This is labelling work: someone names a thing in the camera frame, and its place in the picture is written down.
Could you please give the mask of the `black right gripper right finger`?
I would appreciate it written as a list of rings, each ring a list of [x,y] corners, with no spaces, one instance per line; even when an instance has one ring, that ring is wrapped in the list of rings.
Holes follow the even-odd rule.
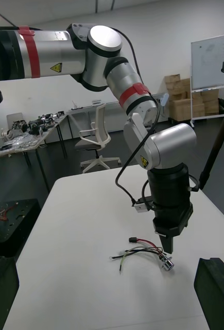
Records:
[[[224,262],[200,258],[194,289],[209,329],[224,329]]]

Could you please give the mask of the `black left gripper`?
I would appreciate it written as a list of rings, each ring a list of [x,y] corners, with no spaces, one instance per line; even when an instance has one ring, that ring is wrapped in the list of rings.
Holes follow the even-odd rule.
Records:
[[[173,253],[173,237],[179,236],[183,229],[188,226],[188,221],[193,214],[193,205],[181,205],[177,208],[167,208],[155,212],[153,225],[159,235],[163,251]]]

